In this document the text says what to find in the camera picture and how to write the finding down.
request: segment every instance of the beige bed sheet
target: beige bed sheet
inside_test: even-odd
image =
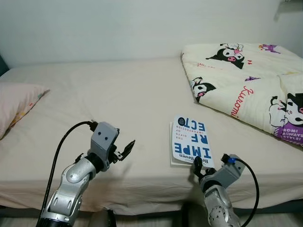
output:
[[[177,210],[183,200],[201,202],[189,168],[170,166],[169,122],[176,114],[205,122],[217,169],[223,153],[237,154],[250,164],[260,185],[259,208],[303,198],[302,148],[197,104],[179,58],[22,67],[0,81],[51,89],[0,140],[0,205],[39,209],[61,137],[90,119],[120,128],[118,150],[133,139],[136,144],[127,159],[90,183],[82,210],[110,208],[135,215]],[[82,126],[67,138],[53,190],[63,169],[89,149],[91,135]],[[253,207],[255,188],[247,170],[228,193],[235,207]]]

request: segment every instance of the book cover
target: book cover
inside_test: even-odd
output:
[[[191,166],[196,156],[201,157],[204,167],[213,167],[206,126],[203,122],[181,115],[170,123],[172,166]]]

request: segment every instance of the pink pillow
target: pink pillow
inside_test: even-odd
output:
[[[0,139],[48,90],[35,84],[0,83]]]

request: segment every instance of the wire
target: wire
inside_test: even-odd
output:
[[[57,158],[58,158],[58,155],[59,155],[59,151],[60,151],[60,148],[64,142],[64,140],[66,139],[66,137],[71,133],[71,131],[73,131],[75,128],[83,125],[83,124],[88,124],[89,126],[92,125],[92,122],[80,122],[74,126],[72,126],[67,132],[66,134],[62,137],[58,147],[57,147],[57,150],[56,150],[56,153],[55,153],[55,156],[53,158],[53,165],[52,165],[52,169],[51,169],[51,173],[49,175],[49,179],[48,179],[48,183],[47,183],[47,187],[46,187],[46,191],[45,191],[45,195],[44,195],[44,199],[43,199],[43,203],[42,203],[42,208],[40,210],[40,214],[39,214],[39,218],[38,218],[38,221],[39,219],[41,218],[41,215],[43,213],[43,210],[45,209],[46,207],[46,203],[47,203],[47,200],[48,200],[48,195],[49,195],[49,191],[51,189],[51,185],[52,185],[52,181],[53,181],[53,174],[54,174],[54,171],[55,171],[55,167],[56,167],[56,162],[57,162]]]
[[[251,211],[251,214],[250,216],[248,217],[248,219],[246,220],[246,222],[244,222],[244,224],[241,226],[241,227],[246,227],[248,225],[248,223],[251,221],[251,219],[253,218],[253,216],[255,215],[256,211],[257,211],[257,207],[258,207],[258,203],[259,203],[259,197],[260,197],[260,192],[259,192],[259,184],[258,184],[258,181],[257,181],[257,178],[256,178],[256,175],[254,174],[254,172],[252,171],[251,167],[246,163],[244,162],[242,159],[239,159],[239,158],[235,158],[236,161],[239,161],[241,163],[243,163],[251,172],[252,174],[252,177],[254,178],[254,181],[255,181],[255,186],[256,186],[256,202],[255,202],[255,206],[254,208],[252,209]]]

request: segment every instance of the folded comforter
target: folded comforter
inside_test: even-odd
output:
[[[196,101],[303,146],[303,59],[272,44],[195,44],[182,61]]]

